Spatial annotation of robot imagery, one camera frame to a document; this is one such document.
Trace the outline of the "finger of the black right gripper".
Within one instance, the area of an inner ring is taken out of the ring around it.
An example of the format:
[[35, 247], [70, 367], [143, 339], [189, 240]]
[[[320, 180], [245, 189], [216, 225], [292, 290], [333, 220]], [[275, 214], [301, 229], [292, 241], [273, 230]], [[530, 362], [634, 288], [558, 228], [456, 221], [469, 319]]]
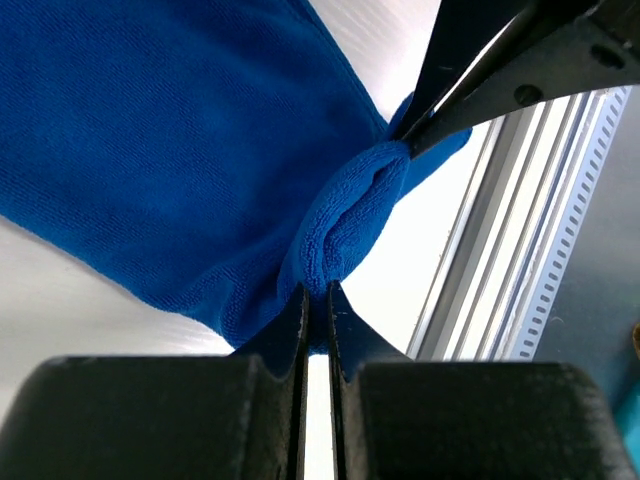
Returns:
[[434, 111], [482, 49], [525, 5], [517, 0], [441, 1], [412, 100], [395, 139], [404, 139]]
[[638, 2], [524, 2], [411, 128], [412, 158], [454, 133], [540, 102], [638, 84]]

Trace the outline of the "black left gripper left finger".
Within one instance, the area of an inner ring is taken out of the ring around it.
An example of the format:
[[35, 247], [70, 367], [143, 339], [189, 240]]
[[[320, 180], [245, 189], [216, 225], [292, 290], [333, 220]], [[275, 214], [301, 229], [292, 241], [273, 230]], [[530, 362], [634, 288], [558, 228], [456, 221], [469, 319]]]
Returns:
[[299, 479], [309, 298], [227, 356], [66, 356], [1, 428], [5, 479]]

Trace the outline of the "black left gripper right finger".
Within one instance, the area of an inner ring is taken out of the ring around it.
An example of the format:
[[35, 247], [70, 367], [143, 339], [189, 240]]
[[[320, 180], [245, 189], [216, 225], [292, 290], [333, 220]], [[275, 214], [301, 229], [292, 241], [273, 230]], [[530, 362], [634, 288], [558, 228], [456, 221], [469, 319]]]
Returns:
[[566, 363], [408, 358], [328, 291], [339, 479], [633, 479], [600, 389]]

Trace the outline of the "blue towel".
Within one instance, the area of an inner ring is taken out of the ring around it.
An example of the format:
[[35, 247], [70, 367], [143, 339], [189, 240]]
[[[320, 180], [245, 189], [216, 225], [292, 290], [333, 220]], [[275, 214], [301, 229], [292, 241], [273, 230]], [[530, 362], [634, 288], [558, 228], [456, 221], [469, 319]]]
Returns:
[[298, 284], [326, 295], [418, 158], [307, 1], [5, 1], [1, 213], [145, 303], [254, 337]]

